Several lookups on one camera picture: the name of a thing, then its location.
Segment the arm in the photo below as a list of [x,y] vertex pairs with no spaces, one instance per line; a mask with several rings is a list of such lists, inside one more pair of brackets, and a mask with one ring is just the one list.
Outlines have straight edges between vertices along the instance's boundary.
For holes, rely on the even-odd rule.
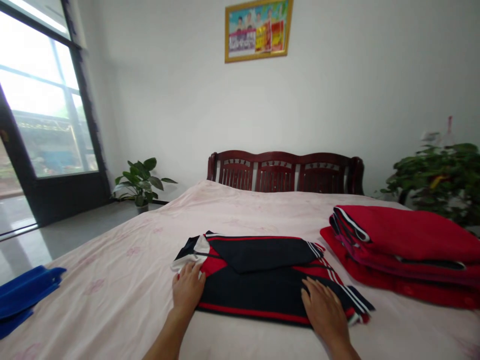
[[360,360],[350,343],[347,318],[339,298],[329,287],[307,277],[301,299],[315,333],[323,339],[332,360]]
[[143,360],[178,359],[185,332],[204,291],[205,274],[199,278],[201,266],[189,263],[173,277],[173,309]]

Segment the wall socket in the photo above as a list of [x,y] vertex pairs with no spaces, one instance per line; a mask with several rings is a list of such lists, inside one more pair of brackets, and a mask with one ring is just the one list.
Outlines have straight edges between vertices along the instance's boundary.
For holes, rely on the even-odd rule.
[[440,133],[438,131],[424,131],[423,134],[420,137],[421,141],[425,142],[434,142],[436,141],[440,136]]

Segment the pink bedsheet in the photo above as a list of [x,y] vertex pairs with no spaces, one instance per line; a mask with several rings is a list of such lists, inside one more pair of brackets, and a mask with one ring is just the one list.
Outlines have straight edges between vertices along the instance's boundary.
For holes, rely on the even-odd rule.
[[[169,266],[189,237],[284,235],[319,242],[333,206],[397,203],[365,196],[308,192],[258,193],[201,181],[159,210],[106,232],[48,267],[64,267],[60,288],[0,341],[0,359],[141,359],[172,307]],[[477,359],[477,313],[430,305],[363,286],[332,253],[347,285],[376,307],[368,325],[350,328],[362,359]],[[180,359],[328,359],[313,331],[196,312]]]

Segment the right hand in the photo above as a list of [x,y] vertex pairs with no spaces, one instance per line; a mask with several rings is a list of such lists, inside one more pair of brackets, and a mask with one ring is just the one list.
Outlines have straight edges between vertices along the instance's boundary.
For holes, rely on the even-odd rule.
[[337,295],[329,287],[310,277],[302,282],[310,292],[309,295],[302,288],[301,299],[315,333],[329,348],[338,344],[349,345],[347,318]]
[[181,315],[191,317],[202,297],[206,277],[204,272],[199,276],[201,267],[201,263],[190,262],[173,277],[173,309]]

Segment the framed picture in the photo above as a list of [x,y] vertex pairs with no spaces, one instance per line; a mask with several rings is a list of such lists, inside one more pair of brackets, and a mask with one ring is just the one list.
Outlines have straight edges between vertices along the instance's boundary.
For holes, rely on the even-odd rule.
[[259,0],[225,8],[225,62],[287,56],[294,0]]

